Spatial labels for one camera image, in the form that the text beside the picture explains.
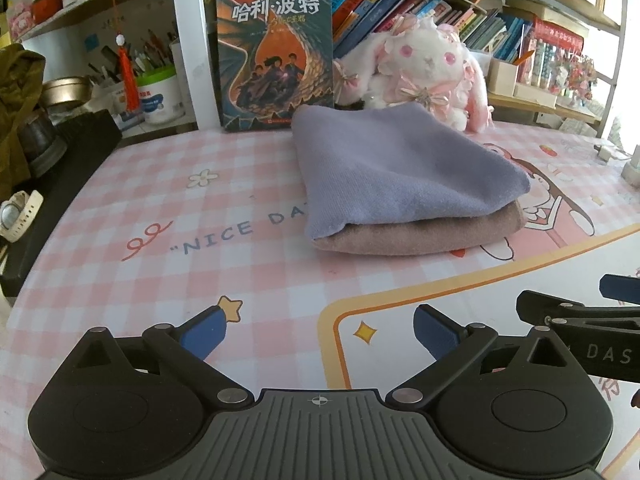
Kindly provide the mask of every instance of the yellow star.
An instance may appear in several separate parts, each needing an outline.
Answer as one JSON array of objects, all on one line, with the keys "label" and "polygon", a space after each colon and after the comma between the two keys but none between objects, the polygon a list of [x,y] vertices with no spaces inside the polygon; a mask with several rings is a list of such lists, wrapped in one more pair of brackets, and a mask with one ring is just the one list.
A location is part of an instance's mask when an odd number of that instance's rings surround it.
[{"label": "yellow star", "polygon": [[356,337],[359,337],[366,344],[370,345],[371,344],[371,338],[373,337],[373,335],[377,331],[378,331],[377,329],[372,328],[368,324],[366,324],[364,321],[361,321],[360,322],[360,326],[358,327],[356,332],[353,333],[353,335],[356,336]]},{"label": "yellow star", "polygon": [[218,300],[218,306],[225,313],[226,322],[240,322],[240,307],[242,306],[242,300],[231,301],[228,297],[221,296]]}]

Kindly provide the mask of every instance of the ribbed gray surface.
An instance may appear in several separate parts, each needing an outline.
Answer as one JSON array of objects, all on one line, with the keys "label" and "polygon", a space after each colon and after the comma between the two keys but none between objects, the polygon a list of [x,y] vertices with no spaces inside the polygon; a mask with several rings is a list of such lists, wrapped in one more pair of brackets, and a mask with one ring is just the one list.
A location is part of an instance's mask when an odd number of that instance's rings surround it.
[{"label": "ribbed gray surface", "polygon": [[[313,402],[320,397],[326,402]],[[390,410],[373,392],[267,391],[249,410],[216,416],[187,455],[139,480],[500,478],[453,455],[423,416]],[[601,479],[593,471],[568,478]]]}]

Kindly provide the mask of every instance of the folded garment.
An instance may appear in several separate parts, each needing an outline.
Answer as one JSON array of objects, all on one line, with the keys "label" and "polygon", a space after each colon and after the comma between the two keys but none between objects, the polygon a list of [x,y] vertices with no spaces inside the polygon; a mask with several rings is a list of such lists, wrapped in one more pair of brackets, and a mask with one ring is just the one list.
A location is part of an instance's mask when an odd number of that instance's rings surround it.
[{"label": "folded garment", "polygon": [[347,224],[486,216],[530,189],[523,170],[418,103],[356,112],[301,106],[291,127],[312,240]]},{"label": "folded garment", "polygon": [[349,224],[335,235],[316,238],[317,249],[350,254],[412,256],[491,244],[514,234],[526,220],[518,202],[474,218],[435,218],[406,224]]}]

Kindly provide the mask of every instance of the stuffed rabbit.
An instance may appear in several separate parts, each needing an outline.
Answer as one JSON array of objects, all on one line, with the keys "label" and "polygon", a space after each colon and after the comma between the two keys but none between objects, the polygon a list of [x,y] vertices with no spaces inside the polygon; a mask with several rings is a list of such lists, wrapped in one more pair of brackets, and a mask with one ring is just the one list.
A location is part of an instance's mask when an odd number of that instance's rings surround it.
[{"label": "stuffed rabbit", "polygon": [[388,32],[371,34],[334,62],[335,101],[363,100],[366,108],[407,101],[423,104],[459,131],[482,132],[491,120],[478,62],[450,25],[412,14]]}]

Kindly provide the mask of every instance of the purple cloth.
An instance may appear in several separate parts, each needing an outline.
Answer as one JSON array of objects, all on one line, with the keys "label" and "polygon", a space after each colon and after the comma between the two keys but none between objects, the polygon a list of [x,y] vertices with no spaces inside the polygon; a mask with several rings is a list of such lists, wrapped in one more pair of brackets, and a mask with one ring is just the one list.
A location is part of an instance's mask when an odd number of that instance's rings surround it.
[{"label": "purple cloth", "polygon": [[529,177],[418,103],[350,112],[301,106],[293,139],[312,240],[346,224],[484,216],[529,192]]}]

